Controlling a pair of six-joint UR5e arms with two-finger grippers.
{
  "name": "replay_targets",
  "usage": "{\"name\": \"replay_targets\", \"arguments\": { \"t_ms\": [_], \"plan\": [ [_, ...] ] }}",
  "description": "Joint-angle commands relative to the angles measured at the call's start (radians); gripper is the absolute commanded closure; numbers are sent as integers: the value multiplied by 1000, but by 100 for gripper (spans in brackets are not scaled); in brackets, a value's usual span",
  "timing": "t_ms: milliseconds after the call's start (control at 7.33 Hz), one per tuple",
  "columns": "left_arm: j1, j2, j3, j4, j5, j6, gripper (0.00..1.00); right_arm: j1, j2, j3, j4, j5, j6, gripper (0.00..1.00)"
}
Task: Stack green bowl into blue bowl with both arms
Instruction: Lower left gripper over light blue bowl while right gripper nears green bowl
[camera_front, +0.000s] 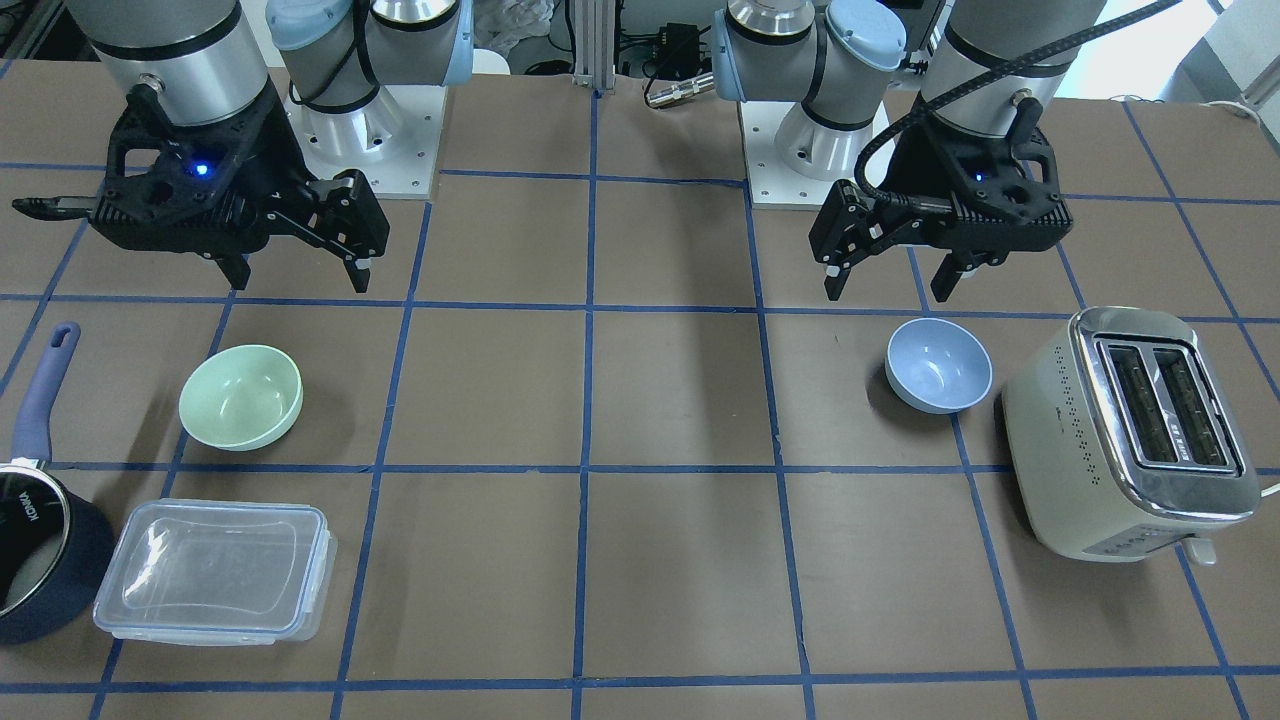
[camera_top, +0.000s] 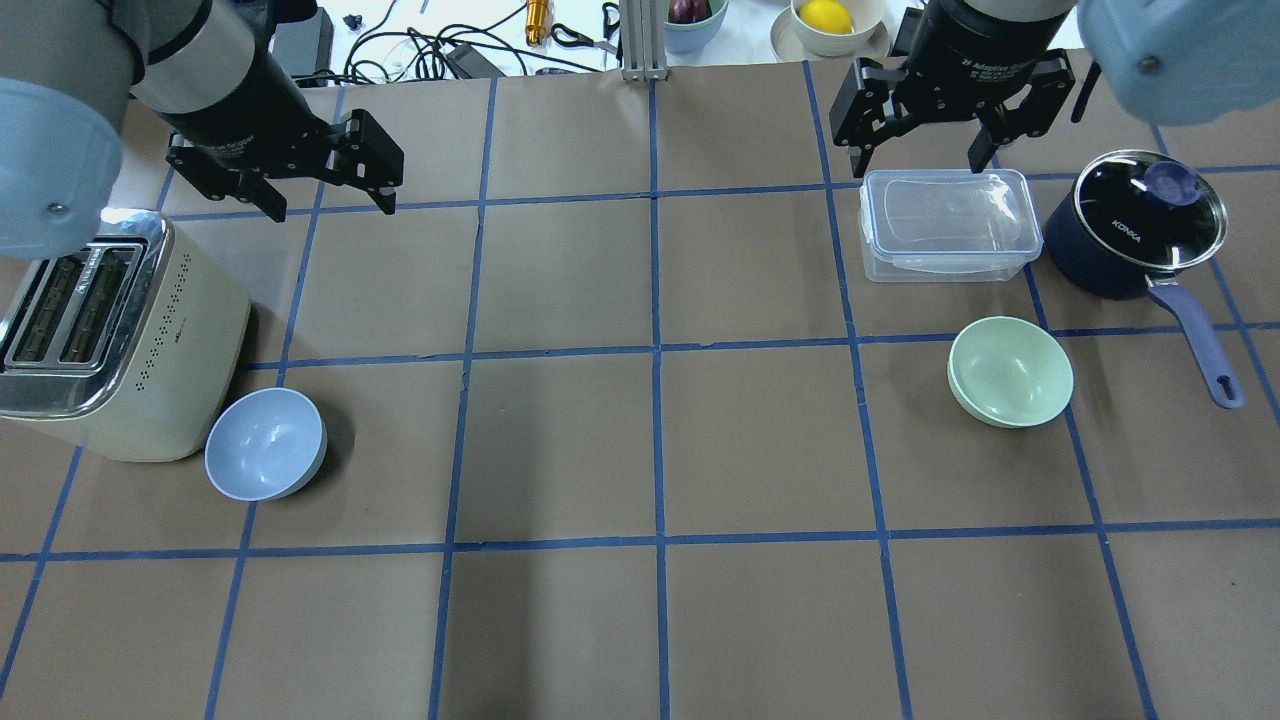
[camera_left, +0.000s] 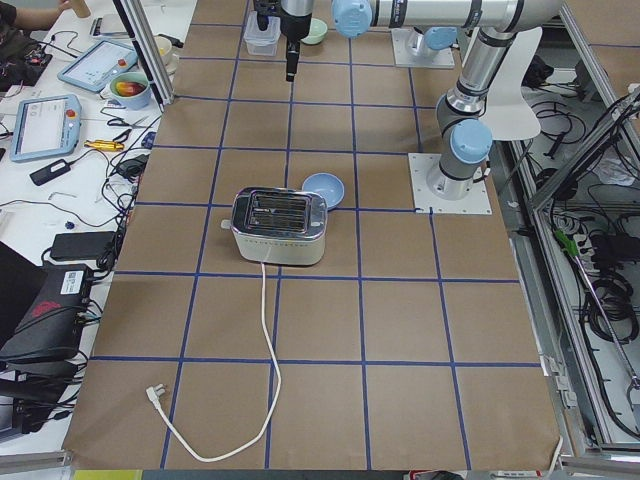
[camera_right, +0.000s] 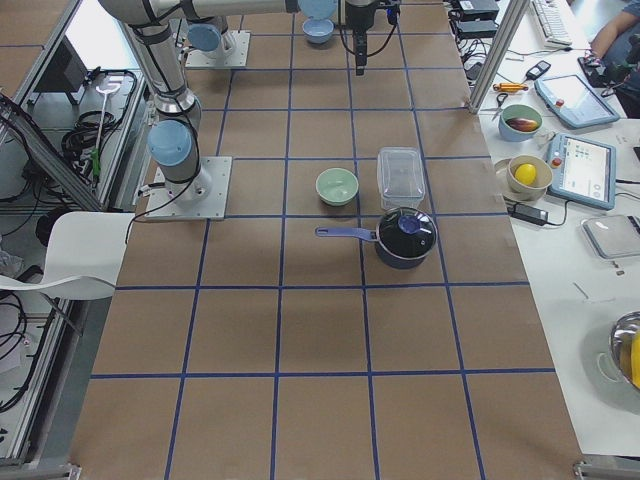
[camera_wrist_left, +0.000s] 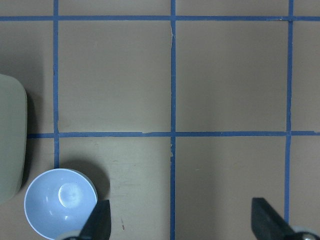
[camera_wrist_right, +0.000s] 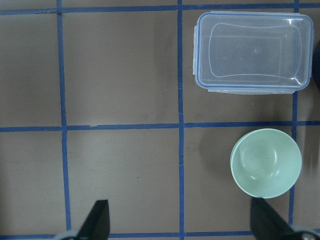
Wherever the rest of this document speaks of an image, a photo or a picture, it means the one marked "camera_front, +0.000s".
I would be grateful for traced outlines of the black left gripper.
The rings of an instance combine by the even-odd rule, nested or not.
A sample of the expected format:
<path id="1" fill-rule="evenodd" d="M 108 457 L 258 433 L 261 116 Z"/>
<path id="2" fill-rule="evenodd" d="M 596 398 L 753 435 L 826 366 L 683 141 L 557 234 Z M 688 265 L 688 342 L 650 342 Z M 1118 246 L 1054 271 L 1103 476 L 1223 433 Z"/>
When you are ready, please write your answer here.
<path id="1" fill-rule="evenodd" d="M 950 251 L 932 277 L 933 299 L 945 304 L 986 264 L 984 252 L 1041 252 L 1071 231 L 1056 158 L 1038 127 L 1043 106 L 1028 97 L 1011 109 L 1001 137 L 954 128 L 940 114 L 901 133 L 879 188 L 936 201 L 940 213 L 876 202 L 849 179 L 832 183 L 808 233 L 829 301 L 840 300 L 856 264 L 895 245 Z"/>

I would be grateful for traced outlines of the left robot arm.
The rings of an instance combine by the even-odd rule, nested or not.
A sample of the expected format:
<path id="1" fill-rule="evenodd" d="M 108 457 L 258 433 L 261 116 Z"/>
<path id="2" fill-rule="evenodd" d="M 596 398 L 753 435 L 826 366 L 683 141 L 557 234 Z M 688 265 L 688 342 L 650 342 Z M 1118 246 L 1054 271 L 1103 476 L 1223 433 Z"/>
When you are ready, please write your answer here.
<path id="1" fill-rule="evenodd" d="M 899 245 L 940 249 L 931 291 L 1053 249 L 1073 218 L 1039 122 L 1101 1 L 957 1 L 910 111 L 872 122 L 908 58 L 908 28 L 882 1 L 728 1 L 710 24 L 717 94 L 788 102 L 781 143 L 832 186 L 809 232 L 837 300 L 855 265 Z"/>

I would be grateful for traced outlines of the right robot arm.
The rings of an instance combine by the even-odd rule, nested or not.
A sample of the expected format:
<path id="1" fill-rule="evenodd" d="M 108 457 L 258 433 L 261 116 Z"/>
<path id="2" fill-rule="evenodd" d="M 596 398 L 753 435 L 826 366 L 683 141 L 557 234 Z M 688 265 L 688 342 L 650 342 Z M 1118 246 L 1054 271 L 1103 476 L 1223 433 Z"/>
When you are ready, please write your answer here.
<path id="1" fill-rule="evenodd" d="M 250 282 L 250 255 L 292 236 L 367 291 L 390 224 L 365 170 L 416 146 L 390 86 L 470 79 L 471 1 L 268 3 L 288 95 L 238 1 L 67 8 L 125 110 L 96 195 L 17 199 L 17 211 L 87 220 L 124 250 L 198 255 L 234 290 Z"/>

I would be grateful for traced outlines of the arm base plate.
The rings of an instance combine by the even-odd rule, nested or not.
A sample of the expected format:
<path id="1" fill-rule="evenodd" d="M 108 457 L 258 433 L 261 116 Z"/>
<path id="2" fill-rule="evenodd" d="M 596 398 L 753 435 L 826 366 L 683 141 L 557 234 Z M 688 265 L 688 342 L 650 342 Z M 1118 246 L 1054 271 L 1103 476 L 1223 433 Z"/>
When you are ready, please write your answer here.
<path id="1" fill-rule="evenodd" d="M 854 179 L 860 152 L 890 124 L 884 104 L 854 131 L 822 126 L 797 102 L 741 102 L 739 115 L 753 202 L 764 209 L 819 208 L 837 179 Z"/>
<path id="2" fill-rule="evenodd" d="M 366 106 L 344 114 L 284 101 L 308 170 L 332 178 L 361 170 L 379 199 L 431 199 L 448 88 L 389 86 Z"/>

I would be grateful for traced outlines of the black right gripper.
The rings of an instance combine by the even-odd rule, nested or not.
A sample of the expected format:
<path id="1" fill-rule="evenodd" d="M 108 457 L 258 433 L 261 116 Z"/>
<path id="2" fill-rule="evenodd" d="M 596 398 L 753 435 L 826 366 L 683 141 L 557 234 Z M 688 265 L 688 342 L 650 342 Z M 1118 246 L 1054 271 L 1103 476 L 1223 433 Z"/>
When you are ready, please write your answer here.
<path id="1" fill-rule="evenodd" d="M 201 126 L 178 126 L 156 78 L 138 79 L 111 129 L 95 196 L 15 199 L 33 219 L 86 219 L 115 245 L 214 259 L 246 291 L 251 252 L 292 234 L 339 258 L 357 293 L 387 251 L 390 224 L 361 170 L 316 179 L 293 138 L 282 100 L 264 83 L 246 108 Z"/>

